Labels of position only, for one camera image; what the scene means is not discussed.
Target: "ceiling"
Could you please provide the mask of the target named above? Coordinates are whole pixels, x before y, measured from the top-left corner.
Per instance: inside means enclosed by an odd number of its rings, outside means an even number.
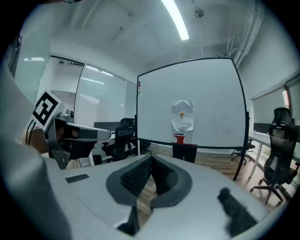
[[[189,40],[182,41],[161,0],[83,0],[72,4],[61,38],[72,36],[146,70],[193,58],[226,54],[229,37],[242,38],[247,5],[241,0],[175,0]],[[204,17],[194,16],[195,8]]]

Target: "desk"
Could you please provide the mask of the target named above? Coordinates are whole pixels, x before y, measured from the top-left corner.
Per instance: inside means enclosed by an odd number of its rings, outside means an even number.
[[[255,162],[254,162],[254,166],[253,166],[252,171],[251,171],[250,176],[249,176],[251,178],[253,176],[253,173],[254,173],[254,171],[256,169],[256,166],[258,164],[258,160],[259,160],[259,157],[260,157],[261,151],[262,151],[262,146],[265,145],[265,146],[270,148],[271,143],[270,143],[270,136],[269,135],[261,134],[261,133],[257,133],[257,132],[249,131],[248,138],[259,143],[258,152],[257,152],[257,156],[256,156],[256,159],[255,159]],[[295,160],[297,163],[300,163],[300,145],[299,144],[296,144],[296,146],[295,146],[293,160]]]
[[[79,200],[94,216],[106,222],[108,228],[116,228],[121,223],[127,222],[131,207],[117,204],[114,201],[107,191],[106,179],[112,172],[144,156],[130,157],[122,161],[93,167],[56,170],[56,174],[62,175],[63,178],[87,174],[89,178],[68,185],[68,188],[76,196],[76,199],[71,202]],[[217,199],[220,190],[224,187],[230,189],[231,194],[247,208],[257,221],[261,221],[268,215],[267,208],[258,199],[223,174],[172,157],[163,155],[159,155],[159,157],[186,170],[192,177],[193,185],[188,195],[176,206],[154,209],[147,223],[135,235],[135,239],[229,239],[230,236],[226,231],[228,216]],[[56,174],[50,174],[52,175],[50,182],[57,181]],[[62,189],[63,185],[58,187],[60,189],[54,191],[55,194],[62,194],[66,197],[67,189]],[[67,209],[63,208],[63,211],[72,212],[72,206],[73,204],[70,204]]]

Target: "black cable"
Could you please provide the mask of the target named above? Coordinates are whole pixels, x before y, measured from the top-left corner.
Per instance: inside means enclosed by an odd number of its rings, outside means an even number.
[[[26,131],[26,138],[25,138],[25,143],[27,144],[27,134],[28,134],[28,129],[30,125],[32,124],[33,120],[31,120],[30,124],[28,125],[27,131]]]
[[[32,131],[33,131],[33,128],[35,127],[35,125],[36,125],[36,122],[34,122],[32,128],[31,128],[31,132],[30,132],[29,138],[28,138],[28,145],[30,144],[31,134],[32,134]]]

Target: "paper on whiteboard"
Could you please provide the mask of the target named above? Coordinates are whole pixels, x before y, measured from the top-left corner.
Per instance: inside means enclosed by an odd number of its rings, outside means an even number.
[[[179,100],[172,105],[172,124],[176,131],[194,129],[194,112],[192,100]]]

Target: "office chair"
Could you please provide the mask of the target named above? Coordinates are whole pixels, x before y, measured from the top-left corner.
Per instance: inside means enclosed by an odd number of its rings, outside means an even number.
[[[246,149],[246,153],[245,153],[245,157],[244,157],[244,165],[247,164],[246,157],[248,157],[249,159],[251,159],[251,157],[250,157],[249,155],[247,155],[247,152],[251,152],[252,150],[249,151],[249,149],[255,148],[255,145],[251,144],[251,142],[252,142],[252,140],[251,140],[251,139],[248,139],[247,149]],[[233,156],[234,154],[236,154],[236,156],[233,157],[233,158],[231,159],[232,161],[233,161],[234,159],[236,159],[236,158],[242,156],[242,151],[241,151],[240,149],[235,149],[235,150],[237,150],[237,151],[239,151],[239,152],[233,152],[233,153],[231,154],[231,156]]]
[[[102,150],[105,152],[107,156],[112,156],[113,159],[110,160],[118,161],[127,158],[130,155],[131,145],[130,140],[135,132],[134,127],[129,127],[127,124],[122,124],[121,127],[117,127],[115,130],[115,140],[114,144],[108,145],[107,142],[102,143],[104,146]],[[128,151],[125,151],[125,146],[128,145]]]
[[[297,175],[299,164],[296,164],[296,169],[290,168],[295,145],[298,138],[298,130],[292,125],[292,117],[289,109],[280,107],[274,110],[274,120],[269,128],[271,155],[264,165],[263,181],[266,186],[255,186],[250,189],[253,192],[254,188],[266,189],[269,191],[266,203],[273,192],[280,201],[277,206],[283,202],[282,197],[276,190],[279,185],[290,184],[293,178]]]

